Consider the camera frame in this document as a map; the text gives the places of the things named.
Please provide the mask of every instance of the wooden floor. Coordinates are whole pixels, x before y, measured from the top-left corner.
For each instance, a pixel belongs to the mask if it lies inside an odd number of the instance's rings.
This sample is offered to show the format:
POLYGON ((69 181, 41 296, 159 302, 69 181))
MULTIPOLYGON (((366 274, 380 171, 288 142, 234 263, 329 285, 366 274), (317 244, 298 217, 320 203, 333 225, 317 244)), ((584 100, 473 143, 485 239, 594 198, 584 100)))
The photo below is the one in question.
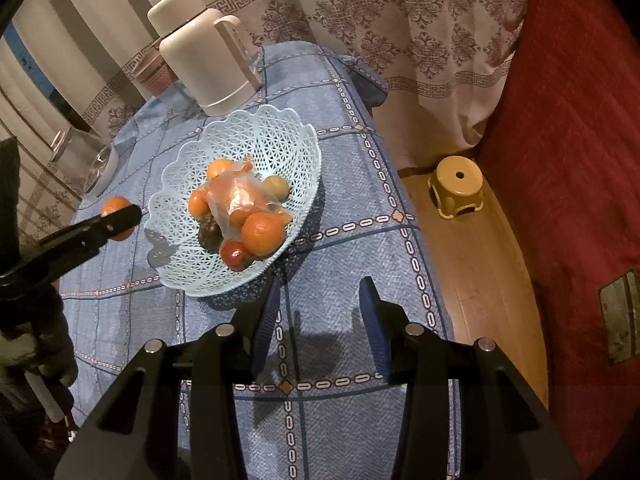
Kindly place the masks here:
POLYGON ((427 175, 402 181, 418 213, 456 340, 490 336, 548 406, 546 352, 529 274, 509 223, 484 183, 484 207, 438 215, 427 175))

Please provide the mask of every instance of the fruit basket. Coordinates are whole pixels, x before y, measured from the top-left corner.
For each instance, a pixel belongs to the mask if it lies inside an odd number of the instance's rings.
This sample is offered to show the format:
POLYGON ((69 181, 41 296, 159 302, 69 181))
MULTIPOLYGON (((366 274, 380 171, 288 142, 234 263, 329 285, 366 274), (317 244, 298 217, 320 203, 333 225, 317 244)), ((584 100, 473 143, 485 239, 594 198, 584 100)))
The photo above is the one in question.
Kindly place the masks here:
POLYGON ((311 124, 302 124, 291 108, 259 107, 255 114, 237 110, 225 121, 208 124, 200 140, 185 143, 175 162, 162 172, 162 189, 151 196, 145 235, 153 244, 149 263, 165 286, 188 296, 214 296, 260 276, 298 236, 318 192, 321 152, 311 124), (188 213, 191 192, 207 179, 208 164, 218 158, 249 157, 254 174, 284 177, 290 195, 283 205, 293 216, 282 246, 265 260, 233 272, 218 254, 198 243, 198 221, 188 213))

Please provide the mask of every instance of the tablecloth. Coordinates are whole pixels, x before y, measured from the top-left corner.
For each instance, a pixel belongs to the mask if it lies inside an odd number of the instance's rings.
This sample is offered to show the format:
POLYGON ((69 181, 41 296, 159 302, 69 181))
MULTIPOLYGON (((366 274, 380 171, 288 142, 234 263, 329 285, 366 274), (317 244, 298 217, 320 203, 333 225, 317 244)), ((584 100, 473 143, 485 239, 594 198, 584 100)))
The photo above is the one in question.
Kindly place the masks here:
MULTIPOLYGON (((269 103, 296 110, 318 133, 322 175, 300 236, 275 264, 282 302, 264 371, 254 384, 234 386, 248 475, 386 480, 406 389, 389 386, 375 371, 358 308, 359 280, 372 276, 383 299, 404 306, 410 320, 445 338, 453 332, 413 207, 367 111, 384 101, 385 84, 355 58, 305 42, 266 46, 258 65, 264 85, 243 108, 269 103)), ((99 214, 116 194, 145 208, 180 146, 213 120, 176 116, 152 98, 115 139, 120 161, 112 183, 99 199, 82 201, 76 221, 99 214)), ((137 228, 61 280, 79 365, 72 387, 78 422, 147 340, 195 340, 227 322, 234 299, 251 289, 186 297, 161 285, 147 263, 151 247, 137 228)), ((189 394, 185 383, 181 456, 188 456, 189 394)), ((460 462, 454 384, 450 402, 453 475, 460 462)))

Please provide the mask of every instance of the stool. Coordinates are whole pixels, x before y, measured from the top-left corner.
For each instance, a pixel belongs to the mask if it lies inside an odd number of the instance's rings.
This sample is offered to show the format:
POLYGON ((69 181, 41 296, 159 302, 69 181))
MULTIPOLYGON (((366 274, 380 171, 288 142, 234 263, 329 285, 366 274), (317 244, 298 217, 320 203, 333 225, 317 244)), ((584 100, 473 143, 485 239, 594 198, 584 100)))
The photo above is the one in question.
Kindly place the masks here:
POLYGON ((428 180, 438 202, 438 213, 451 219, 461 211, 482 209, 482 172, 464 156, 443 158, 428 180))

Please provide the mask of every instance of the red cloth cover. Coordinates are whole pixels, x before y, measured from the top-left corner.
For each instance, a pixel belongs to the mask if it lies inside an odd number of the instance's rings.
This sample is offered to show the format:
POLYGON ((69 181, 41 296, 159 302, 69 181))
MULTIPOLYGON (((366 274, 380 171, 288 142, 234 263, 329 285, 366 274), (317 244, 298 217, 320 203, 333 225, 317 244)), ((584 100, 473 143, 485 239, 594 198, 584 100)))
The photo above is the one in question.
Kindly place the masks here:
POLYGON ((610 0, 529 0, 478 161, 540 294, 552 415, 591 472, 640 404, 598 298, 640 269, 640 53, 610 0))

